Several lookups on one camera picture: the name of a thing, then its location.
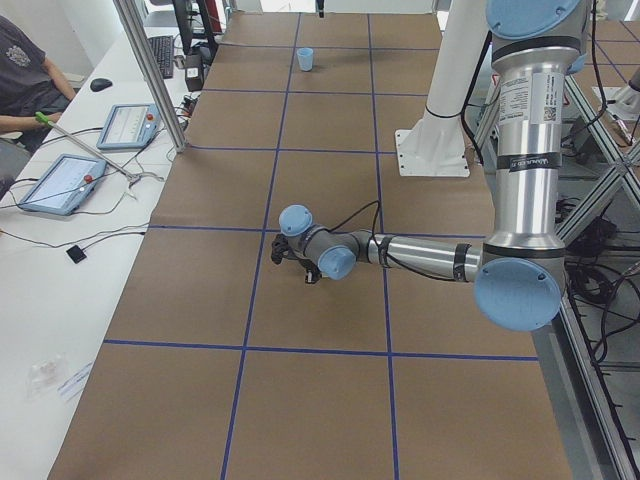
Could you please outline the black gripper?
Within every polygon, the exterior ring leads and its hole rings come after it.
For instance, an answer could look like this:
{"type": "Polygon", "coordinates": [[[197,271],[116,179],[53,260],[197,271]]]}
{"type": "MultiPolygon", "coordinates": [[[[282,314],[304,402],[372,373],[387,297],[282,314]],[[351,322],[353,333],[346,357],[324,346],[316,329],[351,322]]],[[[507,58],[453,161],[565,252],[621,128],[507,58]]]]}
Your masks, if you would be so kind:
{"type": "Polygon", "coordinates": [[[307,271],[305,274],[305,283],[306,284],[317,283],[319,280],[319,274],[320,274],[320,270],[318,269],[318,267],[309,259],[300,259],[299,263],[307,271]]]}

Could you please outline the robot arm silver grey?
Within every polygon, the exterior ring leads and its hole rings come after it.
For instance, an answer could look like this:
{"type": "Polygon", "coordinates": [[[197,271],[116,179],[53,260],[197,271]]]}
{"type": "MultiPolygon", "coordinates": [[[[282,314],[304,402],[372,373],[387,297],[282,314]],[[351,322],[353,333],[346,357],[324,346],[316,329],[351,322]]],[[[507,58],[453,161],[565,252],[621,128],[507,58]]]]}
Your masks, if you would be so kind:
{"type": "Polygon", "coordinates": [[[565,245],[555,227],[565,79],[584,64],[593,7],[590,1],[450,6],[423,115],[396,132],[396,153],[405,176],[466,176],[464,110],[482,62],[490,61],[498,77],[495,218],[480,247],[375,229],[343,233],[291,205],[279,217],[273,262],[297,261],[309,282],[342,279],[359,262],[470,282],[479,310],[501,327],[533,331],[551,322],[565,287],[565,245]]]}

